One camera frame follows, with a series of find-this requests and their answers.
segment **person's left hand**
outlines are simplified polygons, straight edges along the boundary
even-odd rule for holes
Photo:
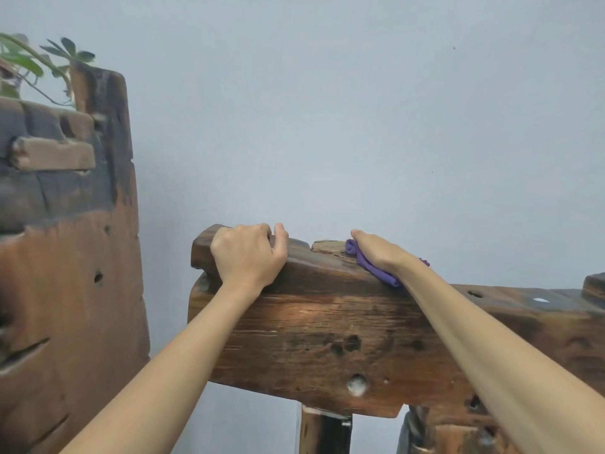
[[[288,233],[275,225],[271,248],[268,224],[220,228],[210,244],[223,285],[245,286],[260,291],[272,283],[288,258]]]

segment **purple cloth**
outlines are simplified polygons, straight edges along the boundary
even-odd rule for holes
[[[357,263],[359,264],[359,266],[370,271],[372,274],[374,274],[374,276],[376,278],[382,280],[384,283],[388,283],[390,286],[393,286],[393,287],[402,286],[402,283],[400,281],[398,281],[397,278],[393,274],[389,274],[388,272],[385,272],[382,269],[378,269],[372,263],[370,263],[366,259],[366,257],[362,253],[362,251],[359,250],[359,245],[357,245],[357,241],[355,239],[347,240],[347,242],[344,245],[344,250],[346,251],[347,255],[351,255],[351,256],[357,255]],[[430,266],[430,264],[428,264],[428,261],[425,261],[424,259],[420,259],[420,260],[425,265]]]

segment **person's left arm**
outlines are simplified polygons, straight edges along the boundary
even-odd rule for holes
[[[212,301],[61,454],[168,454],[239,318],[287,259],[288,234],[267,224],[221,228],[211,250],[223,281]]]

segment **wall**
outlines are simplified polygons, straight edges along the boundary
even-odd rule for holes
[[[185,325],[189,248],[213,223],[281,220],[308,242],[366,229],[450,282],[578,288],[603,271],[603,19],[605,0],[3,0],[0,13],[2,30],[71,37],[126,77],[154,351]],[[296,410],[210,385],[176,452],[293,452]],[[355,418],[352,453],[394,452],[399,426]]]

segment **person's right arm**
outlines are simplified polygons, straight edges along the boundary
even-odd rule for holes
[[[524,454],[605,452],[605,398],[458,293],[418,258],[354,230],[374,266],[404,283],[452,357]]]

